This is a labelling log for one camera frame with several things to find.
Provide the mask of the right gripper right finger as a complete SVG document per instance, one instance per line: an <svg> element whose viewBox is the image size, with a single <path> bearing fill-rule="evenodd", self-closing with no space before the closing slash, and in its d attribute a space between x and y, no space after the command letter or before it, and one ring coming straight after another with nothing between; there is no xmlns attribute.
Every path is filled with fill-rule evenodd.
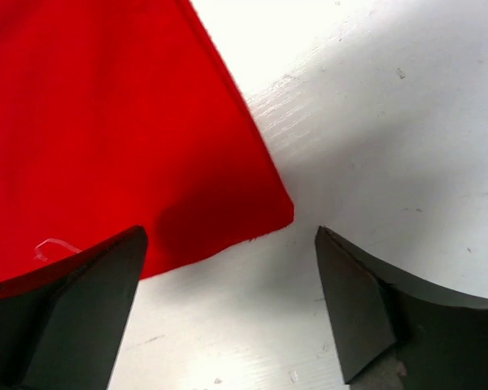
<svg viewBox="0 0 488 390"><path fill-rule="evenodd" d="M316 257L352 389L488 389L488 298L434 284L320 227Z"/></svg>

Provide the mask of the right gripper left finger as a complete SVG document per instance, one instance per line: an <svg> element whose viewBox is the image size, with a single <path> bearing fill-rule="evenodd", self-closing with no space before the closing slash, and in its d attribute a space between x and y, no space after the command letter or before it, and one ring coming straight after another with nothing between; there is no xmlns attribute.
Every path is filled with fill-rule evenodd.
<svg viewBox="0 0 488 390"><path fill-rule="evenodd" d="M131 227L0 282L0 389L105 389L148 237Z"/></svg>

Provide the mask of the red t shirt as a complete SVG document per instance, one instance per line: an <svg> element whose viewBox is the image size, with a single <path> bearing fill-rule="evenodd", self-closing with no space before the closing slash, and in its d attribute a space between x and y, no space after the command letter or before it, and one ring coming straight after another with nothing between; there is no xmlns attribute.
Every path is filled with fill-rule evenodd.
<svg viewBox="0 0 488 390"><path fill-rule="evenodd" d="M134 225L142 274L293 222L188 1L0 1L0 283Z"/></svg>

